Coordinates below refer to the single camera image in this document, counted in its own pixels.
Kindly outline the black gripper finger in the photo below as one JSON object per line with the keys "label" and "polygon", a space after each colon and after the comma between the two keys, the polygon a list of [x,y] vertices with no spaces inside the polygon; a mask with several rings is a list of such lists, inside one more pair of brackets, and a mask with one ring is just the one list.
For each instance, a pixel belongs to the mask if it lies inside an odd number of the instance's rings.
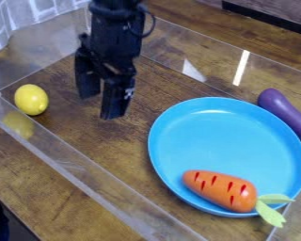
{"label": "black gripper finger", "polygon": [[81,50],[74,53],[74,82],[81,99],[100,94],[100,77],[94,64]]}
{"label": "black gripper finger", "polygon": [[100,117],[112,120],[125,115],[136,90],[136,79],[117,75],[104,81]]}

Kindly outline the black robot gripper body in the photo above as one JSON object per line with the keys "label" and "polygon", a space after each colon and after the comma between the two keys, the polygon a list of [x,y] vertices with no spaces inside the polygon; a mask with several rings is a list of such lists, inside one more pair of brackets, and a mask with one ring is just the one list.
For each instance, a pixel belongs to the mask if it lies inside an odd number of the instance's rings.
{"label": "black robot gripper body", "polygon": [[92,31],[80,35],[80,56],[88,58],[98,71],[134,75],[133,59],[140,55],[144,29],[141,0],[92,0]]}

